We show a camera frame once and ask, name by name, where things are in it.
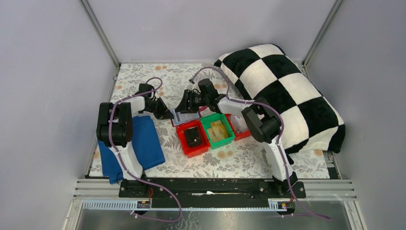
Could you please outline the red leather card holder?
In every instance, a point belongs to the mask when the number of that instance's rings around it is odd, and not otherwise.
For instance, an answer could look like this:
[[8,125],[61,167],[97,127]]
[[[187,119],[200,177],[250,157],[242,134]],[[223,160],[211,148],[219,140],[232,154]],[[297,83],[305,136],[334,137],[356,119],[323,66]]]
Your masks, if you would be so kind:
[[175,109],[171,109],[170,112],[173,114],[174,118],[171,119],[171,124],[173,127],[185,124],[187,122],[200,119],[202,117],[201,112],[204,111],[207,106],[201,107],[196,113],[181,114],[175,112]]

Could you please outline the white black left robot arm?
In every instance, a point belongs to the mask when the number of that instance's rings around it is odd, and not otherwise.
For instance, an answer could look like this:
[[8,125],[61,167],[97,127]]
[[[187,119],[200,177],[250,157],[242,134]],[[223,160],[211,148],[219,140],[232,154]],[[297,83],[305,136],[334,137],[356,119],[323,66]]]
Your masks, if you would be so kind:
[[132,180],[130,191],[137,197],[148,192],[148,183],[140,179],[144,168],[137,159],[134,147],[133,119],[143,112],[152,113],[158,120],[173,119],[173,113],[161,98],[155,96],[156,88],[141,83],[136,94],[116,103],[104,102],[99,106],[96,136],[100,143],[113,152],[121,167],[123,178]]

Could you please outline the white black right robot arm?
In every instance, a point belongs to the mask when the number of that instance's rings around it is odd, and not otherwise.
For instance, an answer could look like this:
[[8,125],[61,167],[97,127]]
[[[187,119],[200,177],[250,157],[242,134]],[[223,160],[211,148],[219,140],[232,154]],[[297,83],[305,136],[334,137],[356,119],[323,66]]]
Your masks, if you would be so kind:
[[231,114],[245,120],[251,136],[263,145],[268,164],[273,172],[275,193],[287,197],[293,192],[297,181],[287,154],[282,146],[284,122],[281,115],[272,108],[266,99],[242,100],[220,94],[209,79],[198,82],[198,90],[185,90],[177,113],[195,113],[202,107],[208,107],[219,114]]

